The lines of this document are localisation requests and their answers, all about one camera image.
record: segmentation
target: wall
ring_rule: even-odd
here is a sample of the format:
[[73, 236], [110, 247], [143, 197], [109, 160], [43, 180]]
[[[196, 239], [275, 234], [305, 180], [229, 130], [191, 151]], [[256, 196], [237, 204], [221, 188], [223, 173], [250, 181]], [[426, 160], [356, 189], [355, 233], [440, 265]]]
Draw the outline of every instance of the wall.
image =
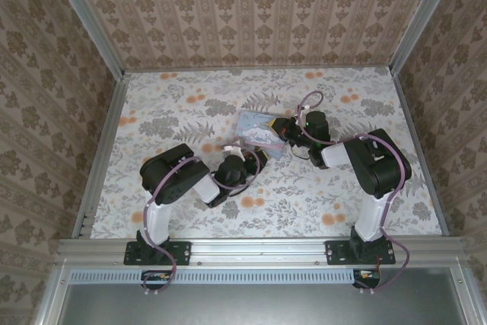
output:
[[420, 0], [88, 0], [127, 69], [389, 62]]
[[487, 0], [441, 0], [400, 72], [453, 235], [487, 299]]
[[68, 0], [0, 0], [0, 323], [35, 315], [113, 87]]

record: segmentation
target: floral patterned surface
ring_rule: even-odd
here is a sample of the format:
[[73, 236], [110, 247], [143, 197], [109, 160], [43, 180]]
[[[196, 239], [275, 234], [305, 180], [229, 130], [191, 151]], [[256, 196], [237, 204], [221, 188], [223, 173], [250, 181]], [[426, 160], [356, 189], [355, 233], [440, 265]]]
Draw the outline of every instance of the floral patterned surface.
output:
[[[387, 68], [270, 69], [140, 73], [130, 76], [93, 238], [134, 237], [145, 203], [143, 162], [185, 142], [214, 170], [219, 146], [234, 140], [240, 111], [291, 115], [320, 90], [333, 139], [385, 128], [412, 165], [392, 206], [392, 234], [440, 234], [393, 81]], [[195, 193], [173, 205], [172, 237], [315, 237], [347, 235], [364, 193], [351, 168], [319, 170], [286, 147], [245, 193], [208, 209]], [[295, 149], [296, 154], [305, 151]]]

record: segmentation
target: robotic arm base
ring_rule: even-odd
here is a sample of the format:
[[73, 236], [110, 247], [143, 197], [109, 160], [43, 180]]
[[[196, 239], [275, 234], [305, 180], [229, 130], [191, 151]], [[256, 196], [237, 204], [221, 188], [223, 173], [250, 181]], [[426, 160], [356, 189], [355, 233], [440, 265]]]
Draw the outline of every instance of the robotic arm base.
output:
[[[123, 264], [126, 266], [170, 266], [167, 256], [147, 244], [140, 231], [137, 231], [137, 241], [127, 243]], [[191, 259], [190, 241], [170, 241], [167, 239], [159, 245], [167, 250], [176, 260], [178, 266], [188, 266]]]
[[352, 227], [349, 240], [325, 242], [326, 261], [329, 266], [395, 264], [393, 245], [385, 237], [374, 241], [363, 241]]

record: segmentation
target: black mounting plate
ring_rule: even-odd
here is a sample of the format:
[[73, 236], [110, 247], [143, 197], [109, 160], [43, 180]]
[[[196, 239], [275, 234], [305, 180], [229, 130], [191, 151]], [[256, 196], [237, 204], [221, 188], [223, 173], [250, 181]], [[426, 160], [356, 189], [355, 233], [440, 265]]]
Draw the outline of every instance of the black mounting plate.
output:
[[[191, 242], [190, 241], [169, 241], [164, 245], [173, 258], [176, 260], [178, 266], [188, 266], [191, 259]], [[125, 256], [123, 257], [123, 264], [126, 266], [170, 266], [170, 259], [166, 256], [159, 260], [147, 258], [142, 256], [142, 248], [138, 241], [130, 241], [127, 243]]]
[[333, 240], [325, 241], [326, 261], [329, 266], [343, 266], [350, 264], [357, 265], [377, 265], [377, 256], [379, 256], [380, 264], [396, 264], [396, 257], [394, 256], [393, 245], [390, 241], [384, 240], [384, 245], [374, 248], [374, 255], [368, 259], [357, 260], [352, 252], [348, 240]]

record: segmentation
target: wire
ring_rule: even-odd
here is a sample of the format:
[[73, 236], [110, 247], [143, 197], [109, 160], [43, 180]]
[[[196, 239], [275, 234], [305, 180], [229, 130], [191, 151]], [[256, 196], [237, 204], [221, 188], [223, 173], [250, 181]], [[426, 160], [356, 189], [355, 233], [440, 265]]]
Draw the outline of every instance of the wire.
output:
[[316, 108], [318, 107], [321, 102], [323, 102], [323, 99], [324, 99], [324, 94], [321, 92], [321, 91], [312, 91], [310, 93], [308, 93], [306, 95], [306, 97], [303, 98], [303, 100], [301, 101], [301, 103], [299, 104], [298, 106], [298, 125], [301, 127], [301, 131], [306, 135], [306, 137], [308, 137], [311, 141], [315, 141], [319, 144], [323, 144], [323, 145], [335, 145], [336, 142], [334, 141], [321, 141], [321, 140], [318, 140], [318, 139], [315, 139], [312, 135], [310, 135], [309, 133], [307, 133], [306, 129], [304, 129], [304, 126], [303, 126], [303, 121], [301, 119], [301, 111], [303, 109], [303, 105], [304, 105], [304, 102], [306, 102], [306, 100], [311, 97], [312, 95], [314, 94], [319, 94], [320, 95], [320, 100], [318, 101], [318, 103], [314, 104], [313, 106], [310, 106], [310, 110], [312, 110], [313, 108]]
[[[224, 184], [221, 184], [220, 182], [218, 182], [214, 177], [212, 177], [213, 181], [221, 186], [222, 188], [225, 188], [227, 190], [241, 190], [239, 193], [242, 193], [256, 178], [257, 178], [257, 175], [259, 174], [260, 172], [260, 161], [259, 161], [259, 157], [257, 156], [257, 154], [248, 149], [248, 148], [245, 148], [243, 146], [240, 146], [240, 145], [235, 145], [235, 144], [229, 144], [229, 145], [224, 145], [223, 147], [225, 146], [233, 146], [233, 147], [237, 147], [237, 148], [241, 148], [243, 150], [247, 150], [249, 151], [253, 156], [254, 158], [256, 159], [256, 162], [257, 162], [257, 170], [256, 170], [256, 174], [253, 176], [253, 178], [251, 180], [249, 180], [248, 182], [246, 182], [245, 184], [241, 184], [239, 186], [225, 186]], [[160, 287], [159, 289], [157, 290], [151, 290], [147, 287], [147, 278], [149, 278], [150, 276], [154, 275], [154, 274], [157, 274], [157, 272], [151, 272], [151, 273], [147, 273], [147, 275], [144, 277], [144, 281], [142, 283], [142, 287], [144, 288], [145, 292], [148, 293], [149, 291], [152, 291], [154, 293], [158, 293], [159, 291], [164, 291], [168, 286], [169, 284], [174, 280], [174, 277], [176, 275], [176, 271], [177, 271], [177, 266], [176, 266], [176, 260], [173, 258], [172, 255], [170, 255], [170, 253], [165, 250], [164, 248], [162, 247], [159, 247], [151, 238], [151, 235], [149, 234], [148, 232], [148, 225], [147, 225], [147, 215], [148, 215], [148, 210], [149, 208], [151, 207], [151, 204], [154, 203], [156, 197], [158, 196], [159, 192], [161, 191], [162, 187], [164, 186], [164, 184], [169, 180], [169, 178], [171, 178], [181, 167], [183, 167], [184, 165], [192, 162], [192, 161], [201, 161], [201, 158], [197, 157], [197, 156], [192, 156], [191, 158], [187, 158], [183, 161], [181, 161], [178, 165], [176, 165], [175, 167], [173, 167], [169, 173], [166, 174], [166, 176], [161, 180], [161, 182], [159, 182], [157, 188], [155, 189], [154, 193], [152, 194], [152, 197], [148, 200], [147, 204], [145, 205], [144, 207], [144, 212], [143, 212], [143, 222], [144, 222], [144, 232], [145, 232], [145, 238], [147, 239], [147, 242], [156, 250], [160, 251], [162, 254], [164, 254], [165, 256], [167, 256], [171, 262], [171, 265], [172, 265], [172, 268], [171, 268], [171, 274], [170, 274], [170, 277], [169, 279], [167, 280], [166, 283], [164, 283], [162, 285], [162, 287]]]
[[169, 171], [169, 173], [167, 173], [167, 175], [161, 180], [161, 182], [159, 182], [157, 188], [155, 189], [154, 193], [152, 194], [152, 197], [148, 200], [147, 204], [144, 207], [144, 212], [143, 212], [143, 216], [142, 217], [143, 217], [143, 222], [144, 222], [145, 238], [147, 239], [147, 242], [154, 249], [160, 251], [162, 254], [164, 254], [165, 256], [167, 256], [169, 258], [170, 262], [171, 262], [171, 265], [172, 265], [171, 274], [170, 274], [169, 279], [158, 290], [151, 290], [151, 289], [147, 288], [147, 278], [150, 277], [151, 275], [154, 275], [156, 272], [148, 273], [144, 277], [144, 282], [142, 283], [142, 287], [144, 288], [145, 293], [148, 293], [149, 291], [153, 291], [153, 292], [159, 292], [159, 291], [162, 292], [162, 291], [164, 291], [168, 287], [168, 285], [173, 281], [173, 279], [174, 279], [174, 277], [176, 275], [176, 260], [173, 258], [172, 255], [170, 255], [170, 253], [167, 250], [165, 250], [164, 248], [158, 246], [152, 240], [151, 235], [149, 234], [148, 225], [147, 225], [147, 213], [148, 213], [148, 210], [151, 207], [151, 205], [154, 203], [156, 197], [158, 196], [158, 194], [161, 191], [161, 189], [164, 186], [164, 184], [169, 180], [169, 178], [171, 178], [181, 167], [183, 167], [184, 165], [186, 165], [186, 164], [188, 164], [188, 163], [190, 163], [192, 161], [195, 161], [195, 162], [196, 161], [201, 161], [201, 158], [199, 158], [197, 156], [192, 156], [191, 158], [187, 158], [187, 159], [181, 161], [175, 167], [173, 167]]
[[249, 180], [245, 184], [241, 184], [239, 186], [225, 186], [223, 183], [218, 182], [215, 179], [215, 177], [212, 177], [212, 179], [216, 183], [217, 186], [220, 186], [221, 188], [225, 188], [226, 190], [242, 190], [243, 188], [248, 187], [257, 178], [257, 175], [259, 175], [259, 173], [260, 173], [260, 160], [259, 160], [259, 157], [257, 156], [257, 154], [252, 149], [245, 148], [242, 145], [226, 144], [226, 145], [223, 145], [222, 148], [225, 148], [227, 146], [231, 146], [231, 147], [234, 147], [234, 148], [240, 148], [242, 150], [246, 150], [246, 151], [250, 152], [254, 156], [254, 158], [256, 159], [256, 162], [257, 162], [256, 174], [252, 177], [251, 180]]
[[296, 155], [296, 154], [294, 153], [293, 146], [291, 146], [291, 152], [292, 152], [292, 154], [293, 154], [293, 155], [294, 155], [296, 158], [299, 158], [299, 159], [301, 159], [301, 160], [310, 160], [310, 157], [309, 157], [309, 156], [308, 156], [307, 158], [304, 158], [304, 157], [302, 157], [302, 156]]
[[242, 192], [246, 191], [248, 187], [249, 187], [249, 186], [246, 186], [246, 187], [245, 187], [245, 188], [243, 188], [243, 189], [242, 189], [240, 192], [236, 192], [236, 193], [234, 193], [234, 194], [229, 194], [229, 195], [228, 195], [228, 197], [235, 197], [235, 196], [238, 196], [238, 195], [239, 195], [239, 194], [241, 194]]
[[376, 288], [370, 288], [368, 285], [366, 285], [362, 282], [355, 281], [359, 285], [361, 285], [362, 287], [370, 289], [371, 293], [373, 293], [373, 291], [378, 291], [380, 289], [384, 289], [387, 286], [391, 285], [397, 279], [397, 277], [399, 277], [404, 272], [407, 265], [409, 264], [409, 258], [410, 258], [409, 250], [403, 244], [401, 244], [399, 241], [392, 239], [392, 237], [384, 229], [384, 223], [386, 221], [387, 213], [389, 212], [390, 203], [392, 202], [394, 197], [396, 197], [397, 193], [403, 188], [403, 185], [406, 182], [406, 169], [404, 168], [404, 164], [403, 164], [403, 161], [401, 160], [401, 157], [399, 156], [397, 151], [388, 142], [385, 142], [383, 139], [380, 139], [374, 135], [369, 135], [367, 133], [361, 133], [359, 135], [356, 135], [356, 138], [361, 138], [361, 137], [364, 137], [367, 139], [372, 139], [376, 142], [379, 142], [380, 144], [382, 144], [383, 147], [385, 147], [387, 150], [389, 150], [393, 154], [393, 156], [396, 158], [397, 164], [399, 165], [399, 170], [401, 172], [401, 179], [399, 180], [399, 184], [397, 185], [396, 189], [387, 197], [386, 206], [384, 207], [384, 212], [382, 213], [382, 217], [380, 219], [379, 229], [380, 229], [381, 234], [387, 240], [389, 240], [391, 243], [397, 245], [398, 247], [400, 247], [401, 249], [404, 250], [404, 252], [406, 253], [406, 260], [404, 260], [404, 263], [401, 266], [401, 269], [399, 270], [399, 272], [389, 282], [386, 282], [383, 285], [379, 285]]
[[379, 272], [379, 276], [380, 276], [380, 257], [379, 257], [379, 254], [377, 255], [377, 266], [375, 267], [375, 270], [377, 270]]

